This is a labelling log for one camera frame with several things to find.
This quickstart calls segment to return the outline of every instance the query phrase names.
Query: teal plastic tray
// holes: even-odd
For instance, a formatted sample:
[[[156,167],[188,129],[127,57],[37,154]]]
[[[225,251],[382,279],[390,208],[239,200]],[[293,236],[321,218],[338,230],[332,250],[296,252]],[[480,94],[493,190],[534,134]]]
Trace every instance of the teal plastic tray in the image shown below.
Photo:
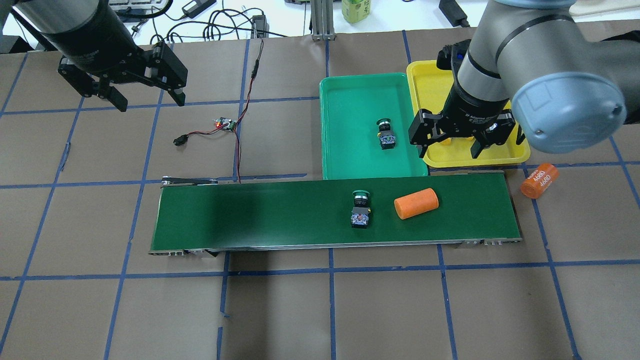
[[[428,175],[409,144],[413,120],[405,74],[337,76],[320,82],[323,177],[362,179]],[[391,119],[396,147],[382,150],[376,121]]]

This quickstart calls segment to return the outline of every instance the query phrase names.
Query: yellow plastic bin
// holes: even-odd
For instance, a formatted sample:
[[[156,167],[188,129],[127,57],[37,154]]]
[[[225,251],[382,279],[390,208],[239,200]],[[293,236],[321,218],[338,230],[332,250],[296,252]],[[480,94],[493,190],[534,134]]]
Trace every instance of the yellow plastic bin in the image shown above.
[[[409,81],[409,92],[413,104],[413,113],[419,109],[427,109],[432,113],[442,110],[451,85],[453,76],[451,71],[440,70],[436,67],[435,60],[415,61],[406,68]],[[434,143],[427,149],[424,162],[431,167],[471,167],[483,165],[504,165],[521,163],[529,159],[531,148],[525,140],[516,145],[518,132],[511,132],[504,145],[494,145],[482,151],[478,159],[471,158],[471,140],[466,138],[453,138],[451,141]]]

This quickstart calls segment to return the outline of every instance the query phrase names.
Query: orange can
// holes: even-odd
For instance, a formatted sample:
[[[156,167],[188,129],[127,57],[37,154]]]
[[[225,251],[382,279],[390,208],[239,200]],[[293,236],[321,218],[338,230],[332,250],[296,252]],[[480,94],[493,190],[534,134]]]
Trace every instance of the orange can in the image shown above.
[[[440,206],[438,196],[432,188],[420,190],[394,200],[396,213],[402,220],[426,213]]]
[[[520,185],[520,191],[530,199],[537,199],[558,178],[558,169],[550,163],[538,168]]]

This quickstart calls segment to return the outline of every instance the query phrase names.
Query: green can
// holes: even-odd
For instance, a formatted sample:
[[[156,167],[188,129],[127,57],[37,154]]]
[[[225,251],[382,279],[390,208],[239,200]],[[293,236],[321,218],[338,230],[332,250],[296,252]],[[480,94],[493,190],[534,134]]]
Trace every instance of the green can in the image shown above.
[[[358,22],[371,13],[371,0],[342,0],[342,16],[350,23]]]

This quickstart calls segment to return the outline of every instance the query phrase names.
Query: green board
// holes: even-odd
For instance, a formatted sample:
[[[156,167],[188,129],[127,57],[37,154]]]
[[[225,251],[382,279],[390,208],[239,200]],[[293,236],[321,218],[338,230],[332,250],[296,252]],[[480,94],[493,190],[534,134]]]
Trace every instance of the green board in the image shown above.
[[[433,188],[440,207],[407,220],[394,199]],[[350,223],[354,190],[371,193],[367,229]],[[520,240],[500,172],[281,183],[166,186],[150,254]]]
[[[337,76],[320,82],[324,179],[424,176],[409,143],[413,108],[406,74]],[[391,120],[396,146],[382,150],[379,119]]]

